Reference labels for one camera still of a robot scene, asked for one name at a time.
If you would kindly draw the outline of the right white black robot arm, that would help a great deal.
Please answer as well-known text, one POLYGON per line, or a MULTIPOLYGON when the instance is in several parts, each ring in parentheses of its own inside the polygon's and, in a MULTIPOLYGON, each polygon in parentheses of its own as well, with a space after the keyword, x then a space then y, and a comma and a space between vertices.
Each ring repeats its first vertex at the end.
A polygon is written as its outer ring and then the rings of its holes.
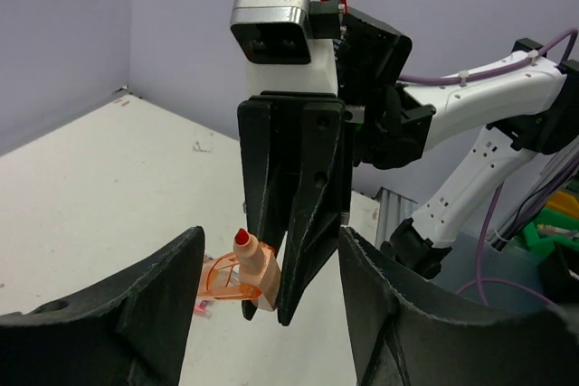
POLYGON ((578 135, 578 65, 548 46, 516 42, 505 58, 438 79, 402 68, 409 37, 356 9, 236 24, 249 97, 238 107, 247 225, 282 249, 276 296, 288 325, 333 255, 349 217, 353 170, 404 167, 441 141, 477 128, 464 160, 394 231, 395 258, 435 277, 480 203, 536 155, 578 135))

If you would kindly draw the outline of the mauve barrel red pen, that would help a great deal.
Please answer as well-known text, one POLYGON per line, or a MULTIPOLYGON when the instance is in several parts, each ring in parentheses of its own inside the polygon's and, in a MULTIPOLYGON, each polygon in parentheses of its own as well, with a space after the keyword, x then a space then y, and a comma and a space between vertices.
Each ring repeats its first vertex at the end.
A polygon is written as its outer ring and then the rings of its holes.
POLYGON ((194 310, 194 314, 204 317, 204 318, 210 318, 212 316, 212 312, 211 312, 211 305, 212 305, 213 301, 212 300, 199 300, 195 303, 195 310, 194 310))

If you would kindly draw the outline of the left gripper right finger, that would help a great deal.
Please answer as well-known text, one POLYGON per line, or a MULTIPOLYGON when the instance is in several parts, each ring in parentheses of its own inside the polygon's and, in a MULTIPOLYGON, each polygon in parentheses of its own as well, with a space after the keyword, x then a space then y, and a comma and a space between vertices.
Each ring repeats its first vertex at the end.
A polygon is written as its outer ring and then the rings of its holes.
POLYGON ((513 315, 454 295, 344 228, 339 269, 359 385, 576 385, 578 308, 513 315))

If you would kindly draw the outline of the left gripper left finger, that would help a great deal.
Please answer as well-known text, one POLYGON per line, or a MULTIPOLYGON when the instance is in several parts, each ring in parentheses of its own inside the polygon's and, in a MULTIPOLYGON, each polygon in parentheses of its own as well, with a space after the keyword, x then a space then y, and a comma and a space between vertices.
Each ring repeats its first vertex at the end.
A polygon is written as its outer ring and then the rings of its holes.
POLYGON ((1 317, 3 385, 177 385, 204 261, 193 227, 138 263, 1 317))

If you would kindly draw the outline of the orange capped pen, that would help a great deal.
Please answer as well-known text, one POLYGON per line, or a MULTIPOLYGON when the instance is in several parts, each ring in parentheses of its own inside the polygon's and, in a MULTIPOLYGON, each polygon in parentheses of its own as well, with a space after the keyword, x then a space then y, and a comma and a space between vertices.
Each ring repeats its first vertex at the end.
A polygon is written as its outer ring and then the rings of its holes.
POLYGON ((204 260, 197 298, 212 301, 249 301, 273 312, 280 288, 280 266, 275 249, 245 229, 233 239, 233 250, 204 260))

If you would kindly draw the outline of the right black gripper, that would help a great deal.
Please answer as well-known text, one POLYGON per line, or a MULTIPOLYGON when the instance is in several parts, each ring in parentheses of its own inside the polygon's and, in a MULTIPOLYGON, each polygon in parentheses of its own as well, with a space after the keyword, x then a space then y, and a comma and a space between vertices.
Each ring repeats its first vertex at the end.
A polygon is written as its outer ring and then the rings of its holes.
POLYGON ((266 91, 237 110, 247 229, 276 252, 286 228, 278 321, 290 325, 347 222, 353 169, 419 157, 432 117, 398 76, 411 40, 356 9, 334 41, 337 95, 266 91))

